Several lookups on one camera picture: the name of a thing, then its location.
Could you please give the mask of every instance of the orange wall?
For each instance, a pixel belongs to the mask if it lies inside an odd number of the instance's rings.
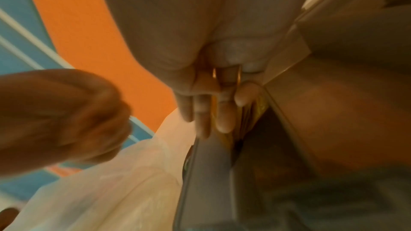
[[[176,108],[172,93],[133,59],[104,0],[33,1],[59,55],[113,81],[134,116],[156,131]]]

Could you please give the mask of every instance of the hand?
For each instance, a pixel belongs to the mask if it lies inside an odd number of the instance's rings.
[[[130,108],[116,87],[84,71],[3,75],[0,97],[1,176],[110,160],[131,131]]]
[[[195,119],[203,137],[212,94],[217,128],[233,130],[236,106],[259,94],[270,55],[304,1],[106,0],[134,57],[174,90],[183,118]]]

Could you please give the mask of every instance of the white plastic bag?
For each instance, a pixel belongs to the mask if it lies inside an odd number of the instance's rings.
[[[168,231],[193,124],[171,113],[150,140],[41,188],[6,231]]]

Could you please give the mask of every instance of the plastic bag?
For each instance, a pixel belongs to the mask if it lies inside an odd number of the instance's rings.
[[[194,125],[174,111],[152,139],[39,189],[6,231],[171,230],[194,140]]]

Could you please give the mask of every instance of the fist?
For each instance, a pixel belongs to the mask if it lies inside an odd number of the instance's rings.
[[[60,69],[0,76],[0,175],[111,160],[131,132],[130,107],[109,81]]]

